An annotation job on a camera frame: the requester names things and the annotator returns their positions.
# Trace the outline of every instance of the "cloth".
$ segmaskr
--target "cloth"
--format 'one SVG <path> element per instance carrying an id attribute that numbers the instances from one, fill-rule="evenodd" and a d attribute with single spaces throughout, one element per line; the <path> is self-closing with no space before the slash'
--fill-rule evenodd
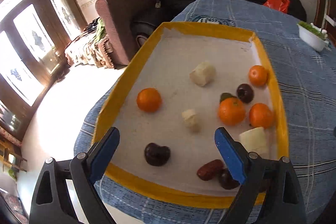
<path id="1" fill-rule="evenodd" d="M 173 21 L 201 18 L 252 30 L 260 38 L 282 92 L 290 158 L 300 181 L 308 223 L 313 223 L 336 189 L 335 47 L 316 52 L 299 38 L 298 19 L 245 0 L 196 0 Z M 74 146 L 75 155 L 89 149 L 96 118 L 111 90 L 85 118 Z M 217 223 L 225 213 L 223 209 L 191 208 L 153 200 L 105 176 L 95 187 L 104 202 L 146 224 Z M 254 207 L 247 223 L 256 220 L 260 207 Z"/>
<path id="2" fill-rule="evenodd" d="M 92 32 L 95 32 L 97 30 L 97 25 L 98 25 L 98 18 L 94 19 L 89 25 L 88 27 L 86 28 L 86 31 L 88 33 L 92 33 Z"/>
<path id="3" fill-rule="evenodd" d="M 21 201 L 18 197 L 13 196 L 9 193 L 5 193 L 0 190 L 0 195 L 3 196 L 9 208 L 12 210 L 12 213 L 16 216 L 16 218 L 21 222 L 21 224 L 28 224 L 28 219 L 26 218 Z"/>
<path id="4" fill-rule="evenodd" d="M 65 49 L 69 65 L 90 64 L 97 67 L 114 68 L 109 53 L 113 52 L 105 28 L 71 42 Z"/>

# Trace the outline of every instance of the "white root vegetable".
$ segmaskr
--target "white root vegetable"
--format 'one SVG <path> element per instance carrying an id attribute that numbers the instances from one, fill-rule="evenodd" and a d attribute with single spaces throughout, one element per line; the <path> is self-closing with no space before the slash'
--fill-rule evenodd
<path id="1" fill-rule="evenodd" d="M 201 129 L 200 119 L 194 109 L 188 109 L 182 112 L 182 118 L 187 128 L 191 132 L 199 132 Z"/>
<path id="2" fill-rule="evenodd" d="M 239 135 L 240 143 L 247 152 L 256 152 L 262 158 L 269 155 L 268 145 L 263 127 L 257 127 Z"/>
<path id="3" fill-rule="evenodd" d="M 189 75 L 192 82 L 199 86 L 205 86 L 214 80 L 216 69 L 209 62 L 202 62 Z"/>

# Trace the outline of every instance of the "blue checkered tablecloth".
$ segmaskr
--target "blue checkered tablecloth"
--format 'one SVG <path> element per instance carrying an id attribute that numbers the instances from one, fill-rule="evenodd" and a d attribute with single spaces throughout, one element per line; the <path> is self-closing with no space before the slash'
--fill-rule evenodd
<path id="1" fill-rule="evenodd" d="M 298 36 L 298 19 L 245 0 L 196 0 L 173 21 L 199 21 L 249 29 L 258 35 L 279 82 L 285 106 L 290 158 L 298 175 L 308 223 L 336 190 L 336 50 L 316 52 Z M 96 118 L 113 87 L 86 116 L 74 154 L 87 151 Z M 106 176 L 95 187 L 102 200 L 146 224 L 218 223 L 224 209 L 184 207 L 137 194 Z M 248 220 L 256 220 L 256 206 Z"/>

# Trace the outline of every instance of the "brown armchair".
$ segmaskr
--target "brown armchair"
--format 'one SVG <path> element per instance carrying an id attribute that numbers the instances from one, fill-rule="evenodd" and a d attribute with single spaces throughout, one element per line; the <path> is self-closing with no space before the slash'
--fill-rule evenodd
<path id="1" fill-rule="evenodd" d="M 95 7 L 104 20 L 106 32 L 113 46 L 112 62 L 128 65 L 139 50 L 139 45 L 132 36 L 130 24 L 132 18 L 150 7 L 156 0 L 97 0 Z"/>

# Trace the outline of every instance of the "orange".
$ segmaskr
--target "orange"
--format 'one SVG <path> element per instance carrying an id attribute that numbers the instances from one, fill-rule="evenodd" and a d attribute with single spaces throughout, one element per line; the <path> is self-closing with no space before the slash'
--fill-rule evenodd
<path id="1" fill-rule="evenodd" d="M 162 103 L 160 93 L 154 88 L 141 90 L 136 99 L 138 107 L 145 112 L 155 112 Z"/>
<path id="2" fill-rule="evenodd" d="M 249 71 L 250 82 L 255 86 L 263 86 L 267 82 L 267 74 L 263 66 L 255 65 Z"/>
<path id="3" fill-rule="evenodd" d="M 253 127 L 263 127 L 266 129 L 273 125 L 274 114 L 267 105 L 257 103 L 250 109 L 249 119 Z"/>
<path id="4" fill-rule="evenodd" d="M 227 126 L 234 126 L 245 119 L 245 108 L 241 100 L 236 97 L 222 101 L 218 108 L 218 117 Z"/>

